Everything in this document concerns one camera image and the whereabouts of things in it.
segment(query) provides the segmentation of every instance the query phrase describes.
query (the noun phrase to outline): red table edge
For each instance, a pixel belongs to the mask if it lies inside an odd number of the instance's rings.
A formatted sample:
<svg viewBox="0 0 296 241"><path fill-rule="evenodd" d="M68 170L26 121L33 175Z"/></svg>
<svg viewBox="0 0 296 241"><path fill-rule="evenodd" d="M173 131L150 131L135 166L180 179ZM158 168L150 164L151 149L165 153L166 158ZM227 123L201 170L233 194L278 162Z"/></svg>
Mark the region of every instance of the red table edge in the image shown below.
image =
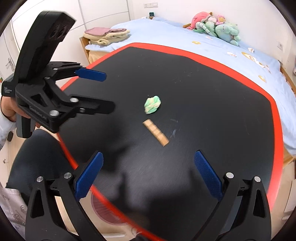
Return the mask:
<svg viewBox="0 0 296 241"><path fill-rule="evenodd" d="M249 88L259 92L263 96L265 96L271 105L271 112L272 112L272 117L273 117L273 122L274 122L274 162L273 162L273 167L272 167L272 172L271 172L271 178L270 178L270 183L267 191L267 200L269 204L269 209L270 211L273 209L278 191L279 191L279 185L281 181L281 174L282 174L282 169L283 169L283 156L284 156L284 143L283 143L283 134L282 134L282 128L281 128L281 120L279 117L279 112L276 106L275 100L272 98L270 94L268 94L264 89L262 89L260 86L255 84L253 81L248 79L247 77L243 76L242 74L236 72L235 70L215 61L209 58L206 58L204 56L188 52L185 50L181 49L176 49L172 47L167 47L167 46L162 46L162 45L155 45L155 44L147 44L147 43L131 43L128 45L125 45L117 50L112 51L111 53L108 53L104 55L103 57L99 58L97 61L93 62L89 66L87 66L88 69L93 68L94 66L98 65L105 59L111 57L112 55L120 52L123 49L126 49L128 47L137 47L137 48L142 48L142 49L148 49L148 50L154 50L158 52L163 52L163 53L168 53L168 54L174 54L174 55L179 55L179 56L184 56L187 58L190 58L198 63L201 63L205 66L208 66L212 69L215 69L219 72L222 72L229 77L234 78L235 80L241 82L245 86L248 86ZM62 87L61 90L65 90L67 87L69 87L75 80L77 80L78 77L73 77L71 78L68 82L66 82ZM60 140L61 147L70 163L70 165L76 169L78 164L76 160L72 157L71 153L67 149L65 143L63 142L61 136L57 134ZM137 228L139 231L142 232L144 236L151 240L157 240L157 241L163 241L163 239L155 236L154 234L148 232L147 230L139 227L135 222L127 218L121 211L119 211L111 202L109 202L100 192L99 190L95 187L91 187L91 191L95 195L95 197L100 200L108 209L110 209L115 215L120 217L123 221L128 222L135 228Z"/></svg>

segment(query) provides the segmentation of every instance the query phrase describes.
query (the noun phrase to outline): pink plush toy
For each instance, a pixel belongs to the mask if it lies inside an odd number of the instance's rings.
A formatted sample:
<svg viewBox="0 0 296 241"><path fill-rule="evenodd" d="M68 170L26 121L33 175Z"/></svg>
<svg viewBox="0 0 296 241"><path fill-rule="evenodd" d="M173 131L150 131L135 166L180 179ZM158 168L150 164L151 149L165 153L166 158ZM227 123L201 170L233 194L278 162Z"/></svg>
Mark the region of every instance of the pink plush toy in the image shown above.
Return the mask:
<svg viewBox="0 0 296 241"><path fill-rule="evenodd" d="M188 29L192 30L195 28L195 24L197 22L202 22L204 23L209 17L211 16L211 13L208 12L199 12L198 14L196 14L192 21L191 21L191 25L189 27L187 27Z"/></svg>
<svg viewBox="0 0 296 241"><path fill-rule="evenodd" d="M222 15L218 15L216 25L223 24L225 22L225 17Z"/></svg>

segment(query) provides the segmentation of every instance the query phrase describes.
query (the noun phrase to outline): black table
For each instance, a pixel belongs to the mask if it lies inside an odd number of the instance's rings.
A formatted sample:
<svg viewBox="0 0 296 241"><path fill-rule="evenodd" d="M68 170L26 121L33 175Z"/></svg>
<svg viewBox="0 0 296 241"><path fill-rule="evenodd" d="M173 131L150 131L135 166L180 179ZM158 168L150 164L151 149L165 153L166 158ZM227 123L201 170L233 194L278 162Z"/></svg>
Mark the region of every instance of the black table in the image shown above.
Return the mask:
<svg viewBox="0 0 296 241"><path fill-rule="evenodd" d="M95 194L106 197L117 215L151 239L191 240L217 204L194 165L197 150L221 179L225 172L259 176L273 206L283 141L275 102L263 89L216 61L159 45L130 44L89 67L106 72L107 79L73 79L63 89L112 100L116 109L78 115L59 136L78 163L95 150L103 153ZM161 106L146 115L144 103L154 95ZM169 144L157 141L142 124L146 119ZM235 210L225 230L234 216Z"/></svg>

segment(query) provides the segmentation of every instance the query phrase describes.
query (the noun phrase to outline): human hand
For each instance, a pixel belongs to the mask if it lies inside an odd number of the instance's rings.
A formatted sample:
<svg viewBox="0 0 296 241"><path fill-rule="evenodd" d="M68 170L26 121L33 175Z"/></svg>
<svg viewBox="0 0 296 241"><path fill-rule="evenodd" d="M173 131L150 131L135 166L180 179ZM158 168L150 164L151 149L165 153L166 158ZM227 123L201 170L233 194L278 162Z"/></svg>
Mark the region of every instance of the human hand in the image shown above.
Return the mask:
<svg viewBox="0 0 296 241"><path fill-rule="evenodd" d="M16 122L17 117L16 114L19 114L23 117L26 118L31 118L30 116L28 116L23 110L21 110L18 106L17 103L15 101L14 98L10 98L7 96L2 96L1 99L1 110L2 113L10 120L13 122Z"/></svg>

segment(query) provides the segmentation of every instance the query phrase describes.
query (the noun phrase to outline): dark pants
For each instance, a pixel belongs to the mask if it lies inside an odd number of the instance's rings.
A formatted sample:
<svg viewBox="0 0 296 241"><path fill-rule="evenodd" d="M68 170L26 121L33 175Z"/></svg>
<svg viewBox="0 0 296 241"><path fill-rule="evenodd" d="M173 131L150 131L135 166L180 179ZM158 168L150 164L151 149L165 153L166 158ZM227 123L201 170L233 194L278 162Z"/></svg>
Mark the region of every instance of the dark pants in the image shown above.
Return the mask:
<svg viewBox="0 0 296 241"><path fill-rule="evenodd" d="M19 190L28 205L37 177L50 180L72 171L59 142L46 131L38 129L20 148L6 188Z"/></svg>

